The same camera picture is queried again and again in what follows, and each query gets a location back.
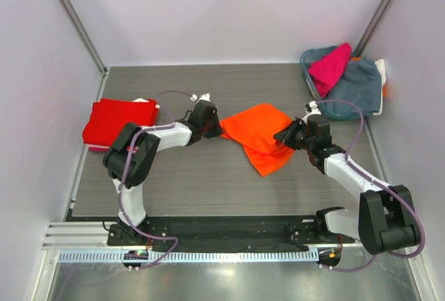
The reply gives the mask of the white t-shirt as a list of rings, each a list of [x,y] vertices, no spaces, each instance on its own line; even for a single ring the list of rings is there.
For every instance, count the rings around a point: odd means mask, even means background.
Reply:
[[[385,86],[387,82],[387,73],[386,73],[386,65],[383,59],[376,60],[375,62],[376,69],[378,70],[381,79],[382,79],[382,87]]]

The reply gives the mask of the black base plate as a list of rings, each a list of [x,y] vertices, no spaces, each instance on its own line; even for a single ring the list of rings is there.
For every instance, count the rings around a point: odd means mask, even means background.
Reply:
[[[355,242],[323,231],[314,215],[148,217],[139,229],[177,237],[174,251],[190,253],[298,252],[310,245]]]

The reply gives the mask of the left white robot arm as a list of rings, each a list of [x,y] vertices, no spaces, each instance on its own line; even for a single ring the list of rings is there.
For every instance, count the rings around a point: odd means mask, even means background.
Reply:
[[[156,154],[173,147],[186,147],[202,138],[215,138],[223,130],[217,108],[205,99],[195,102],[188,115],[172,124],[140,127],[127,123],[103,158],[103,165],[113,180],[118,194],[118,218],[126,226],[123,236],[132,245],[147,238],[143,221],[147,217],[143,205],[143,182],[147,178]]]

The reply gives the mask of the magenta t-shirt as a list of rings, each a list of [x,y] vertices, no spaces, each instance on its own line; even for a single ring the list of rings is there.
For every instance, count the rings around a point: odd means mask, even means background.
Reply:
[[[351,58],[351,53],[352,47],[345,42],[311,64],[308,72],[321,98],[326,97],[338,83]]]

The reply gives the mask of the right aluminium corner post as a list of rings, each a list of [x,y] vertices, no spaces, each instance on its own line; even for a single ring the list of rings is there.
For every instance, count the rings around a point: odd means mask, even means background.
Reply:
[[[394,0],[380,0],[378,6],[376,7],[374,13],[371,16],[357,46],[355,47],[355,55],[361,56],[366,50],[371,38],[377,31],[380,23],[383,21],[384,16],[390,9]]]

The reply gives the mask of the aluminium corner post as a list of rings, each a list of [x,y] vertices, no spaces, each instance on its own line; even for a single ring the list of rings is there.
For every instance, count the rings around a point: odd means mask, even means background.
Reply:
[[[376,7],[374,13],[371,16],[357,46],[355,47],[355,55],[361,56],[366,50],[371,38],[377,31],[380,23],[383,21],[384,16],[390,9],[394,0],[380,0],[378,6]]]
[[[90,39],[90,36],[88,35],[88,32],[86,31],[84,25],[80,20],[80,17],[78,16],[74,6],[72,5],[72,2],[70,0],[58,0],[58,1],[62,6],[62,9],[65,11],[65,14],[67,15],[69,21],[71,22],[80,41],[86,48],[86,51],[91,57],[93,63],[95,64],[101,75],[104,76],[107,73],[107,66],[105,66],[99,53],[97,52],[92,40]]]

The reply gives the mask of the teal laundry basket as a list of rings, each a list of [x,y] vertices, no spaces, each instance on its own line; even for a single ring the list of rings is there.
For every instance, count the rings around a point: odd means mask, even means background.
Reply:
[[[305,80],[306,84],[308,85],[308,88],[312,95],[313,100],[319,101],[319,100],[323,100],[323,98],[319,95],[318,90],[316,89],[314,80],[313,80],[312,76],[309,74],[309,68],[311,67],[312,63],[319,61],[320,59],[322,59],[322,57],[328,55],[335,48],[337,48],[337,45],[309,49],[307,51],[304,51],[302,53],[302,55],[300,56],[300,66],[301,66],[302,77]],[[321,113],[324,114],[330,120],[346,121],[346,120],[358,120],[359,119],[359,114],[357,113],[357,111],[352,113],[352,115],[338,115],[332,110],[332,108],[330,108],[326,104],[321,104],[319,106],[319,109],[320,109]]]

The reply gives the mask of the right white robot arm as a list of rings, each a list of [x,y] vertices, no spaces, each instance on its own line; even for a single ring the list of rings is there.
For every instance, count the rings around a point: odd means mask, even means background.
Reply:
[[[359,203],[356,214],[342,207],[318,211],[321,220],[313,228],[319,241],[330,242],[343,234],[360,241],[372,255],[423,246],[424,233],[410,191],[375,178],[354,162],[332,142],[325,116],[296,118],[274,139],[289,149],[306,151],[314,167],[338,182]]]

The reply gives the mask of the folded red t-shirt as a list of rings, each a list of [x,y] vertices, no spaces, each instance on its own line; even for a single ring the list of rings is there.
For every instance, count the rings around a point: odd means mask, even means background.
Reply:
[[[83,142],[89,151],[105,152],[125,124],[133,122],[140,127],[153,126],[159,110],[159,104],[153,99],[121,101],[102,98],[92,106],[90,119],[82,133]]]

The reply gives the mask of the left aluminium corner post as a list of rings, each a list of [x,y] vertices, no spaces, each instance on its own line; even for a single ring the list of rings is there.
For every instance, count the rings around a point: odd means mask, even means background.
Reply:
[[[90,39],[90,36],[88,35],[88,32],[86,31],[84,25],[80,20],[80,17],[78,16],[74,6],[72,5],[72,2],[70,0],[58,0],[58,1],[62,6],[62,9],[65,11],[65,14],[67,15],[69,21],[71,22],[80,41],[86,48],[86,51],[91,57],[93,63],[95,64],[101,75],[104,76],[107,73],[107,66],[105,66],[99,53],[97,52],[92,40]]]

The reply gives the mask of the orange t-shirt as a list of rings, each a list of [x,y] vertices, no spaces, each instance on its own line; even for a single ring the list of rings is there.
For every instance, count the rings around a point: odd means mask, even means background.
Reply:
[[[240,144],[260,176],[284,167],[294,151],[274,139],[292,119],[270,104],[258,104],[220,121],[221,137]]]

